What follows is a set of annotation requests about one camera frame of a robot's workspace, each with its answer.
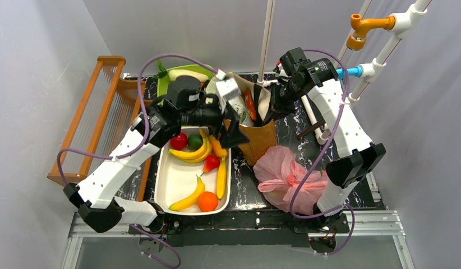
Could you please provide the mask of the pink plastic grocery bag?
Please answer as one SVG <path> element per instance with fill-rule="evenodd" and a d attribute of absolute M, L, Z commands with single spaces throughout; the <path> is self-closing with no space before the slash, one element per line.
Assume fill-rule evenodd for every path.
<path fill-rule="evenodd" d="M 293 152 L 284 146 L 270 147 L 253 166 L 258 190 L 276 208 L 290 211 L 291 199 L 307 170 L 296 162 Z M 293 204 L 298 214 L 312 215 L 313 206 L 322 196 L 328 175 L 324 170 L 314 170 L 299 190 Z"/>

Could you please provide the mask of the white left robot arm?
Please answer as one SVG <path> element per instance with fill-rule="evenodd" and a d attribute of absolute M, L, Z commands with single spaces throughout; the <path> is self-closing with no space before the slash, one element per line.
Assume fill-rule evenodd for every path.
<path fill-rule="evenodd" d="M 249 142 L 230 104 L 241 93 L 234 78 L 224 76 L 211 95 L 200 89 L 199 82 L 180 79 L 173 84 L 179 86 L 177 94 L 159 96 L 145 106 L 117 147 L 89 176 L 65 185 L 68 200 L 95 232 L 104 233 L 117 224 L 148 226 L 154 221 L 157 213 L 152 204 L 124 200 L 116 192 L 146 160 L 177 136 L 182 126 L 209 127 L 223 148 Z"/>

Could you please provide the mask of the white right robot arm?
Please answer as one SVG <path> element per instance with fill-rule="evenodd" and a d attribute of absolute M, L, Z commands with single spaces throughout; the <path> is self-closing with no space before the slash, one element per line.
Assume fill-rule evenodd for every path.
<path fill-rule="evenodd" d="M 326 165 L 329 182 L 313 206 L 319 213 L 306 216 L 309 219 L 340 212 L 353 188 L 374 170 L 386 149 L 382 143 L 373 143 L 356 119 L 348 98 L 349 83 L 340 82 L 332 64 L 337 58 L 327 53 L 325 57 L 311 61 L 305 53 L 306 50 L 298 47 L 280 57 L 288 81 L 271 90 L 269 116 L 274 119 L 285 117 L 292 113 L 291 105 L 297 99 L 309 97 L 331 129 L 326 144 L 302 179 L 307 181 L 330 144 L 335 143 L 339 157 Z"/>

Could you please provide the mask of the orange candy bag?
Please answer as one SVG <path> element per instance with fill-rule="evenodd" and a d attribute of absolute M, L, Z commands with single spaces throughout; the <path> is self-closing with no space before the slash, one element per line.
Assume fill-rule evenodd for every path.
<path fill-rule="evenodd" d="M 252 91 L 250 89 L 247 89 L 245 91 L 244 100 L 245 100 L 246 109 L 248 110 L 250 118 L 253 121 L 256 121 L 257 120 L 257 113 L 256 113 L 256 109 L 255 109 L 255 104 L 254 104 L 253 98 L 252 98 Z"/>

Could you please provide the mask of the green chips bag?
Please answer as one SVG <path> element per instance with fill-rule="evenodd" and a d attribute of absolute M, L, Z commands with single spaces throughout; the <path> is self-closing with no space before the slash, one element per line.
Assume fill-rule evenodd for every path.
<path fill-rule="evenodd" d="M 228 102 L 230 103 L 234 111 L 239 115 L 240 125 L 246 127 L 253 127 L 253 120 L 251 119 L 251 116 L 249 114 L 248 109 L 246 108 L 246 104 L 242 96 L 232 98 Z"/>

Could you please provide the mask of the brown paper bag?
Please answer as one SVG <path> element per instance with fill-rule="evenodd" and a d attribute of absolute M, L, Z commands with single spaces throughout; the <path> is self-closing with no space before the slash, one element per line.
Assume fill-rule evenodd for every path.
<path fill-rule="evenodd" d="M 265 112 L 268 108 L 264 102 L 270 100 L 271 93 L 268 89 L 260 85 L 244 79 L 233 72 L 227 72 L 226 76 L 236 81 L 239 87 L 239 96 L 242 96 L 247 89 L 252 91 L 252 98 L 256 104 L 256 112 Z M 260 120 L 257 121 L 254 127 L 239 126 L 240 129 L 249 137 L 250 142 L 238 145 L 243 152 L 246 161 L 249 165 L 254 166 L 258 159 L 262 157 L 268 148 L 276 145 L 276 127 L 273 121 L 263 124 Z"/>

